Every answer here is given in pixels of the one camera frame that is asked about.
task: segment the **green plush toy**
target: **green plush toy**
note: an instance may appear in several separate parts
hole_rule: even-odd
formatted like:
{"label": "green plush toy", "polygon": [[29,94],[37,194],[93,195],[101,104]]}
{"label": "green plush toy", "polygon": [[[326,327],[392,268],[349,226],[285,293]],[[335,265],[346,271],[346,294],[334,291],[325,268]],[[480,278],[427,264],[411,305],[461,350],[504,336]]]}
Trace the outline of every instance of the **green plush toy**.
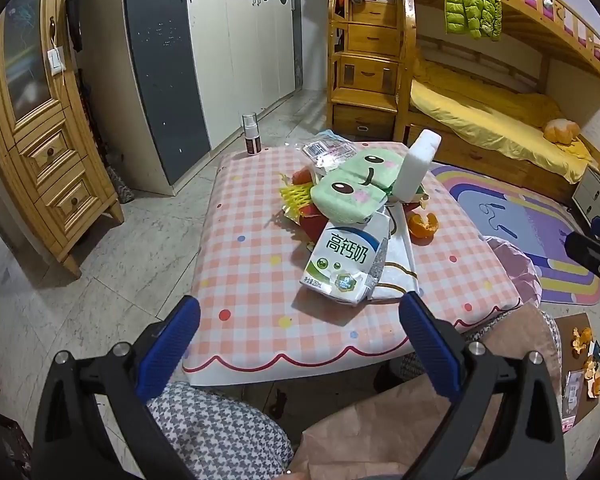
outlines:
{"label": "green plush toy", "polygon": [[365,222],[386,202],[403,160],[391,150],[363,150],[313,186],[311,199],[332,222]]}

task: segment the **wooden bunk bed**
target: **wooden bunk bed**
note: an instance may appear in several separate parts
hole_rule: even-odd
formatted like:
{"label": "wooden bunk bed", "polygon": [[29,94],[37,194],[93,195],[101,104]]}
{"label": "wooden bunk bed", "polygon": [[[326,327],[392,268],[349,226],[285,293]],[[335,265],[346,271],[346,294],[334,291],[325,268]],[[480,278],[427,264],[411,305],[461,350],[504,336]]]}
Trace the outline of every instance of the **wooden bunk bed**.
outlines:
{"label": "wooden bunk bed", "polygon": [[[329,0],[328,124],[337,133],[407,144],[423,128],[429,128],[443,137],[437,161],[568,203],[576,185],[560,174],[529,160],[474,146],[400,96],[411,94],[416,41],[428,41],[440,49],[461,50],[464,56],[471,53],[476,62],[499,65],[510,76],[519,76],[533,90],[544,93],[550,59],[576,66],[600,79],[600,35],[561,0],[502,0],[503,34],[542,55],[539,76],[533,76],[470,48],[419,35],[415,4],[443,9],[444,0],[387,0],[361,5],[351,0]],[[456,67],[450,68],[462,73]],[[476,73],[468,75],[500,85]],[[580,139],[600,171],[600,150],[584,136]]]}

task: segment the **cartoon mouth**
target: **cartoon mouth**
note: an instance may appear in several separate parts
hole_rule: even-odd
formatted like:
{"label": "cartoon mouth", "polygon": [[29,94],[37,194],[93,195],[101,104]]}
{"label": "cartoon mouth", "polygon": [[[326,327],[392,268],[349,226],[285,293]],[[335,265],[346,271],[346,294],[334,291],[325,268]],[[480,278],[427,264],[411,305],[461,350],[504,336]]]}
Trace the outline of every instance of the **cartoon mouth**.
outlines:
{"label": "cartoon mouth", "polygon": [[366,176],[366,180],[362,183],[362,186],[368,186],[369,184],[371,184],[371,180],[374,177],[374,169],[373,168],[369,168],[369,174]]}

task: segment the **rainbow rug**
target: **rainbow rug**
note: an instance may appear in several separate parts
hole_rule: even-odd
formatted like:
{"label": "rainbow rug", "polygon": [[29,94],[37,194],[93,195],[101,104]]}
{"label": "rainbow rug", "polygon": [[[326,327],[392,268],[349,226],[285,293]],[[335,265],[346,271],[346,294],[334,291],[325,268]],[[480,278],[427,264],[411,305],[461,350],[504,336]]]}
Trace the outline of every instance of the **rainbow rug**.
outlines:
{"label": "rainbow rug", "polygon": [[600,280],[564,252],[564,239],[576,225],[557,202],[454,166],[431,172],[483,235],[504,238],[531,258],[542,301],[592,305],[600,300]]}

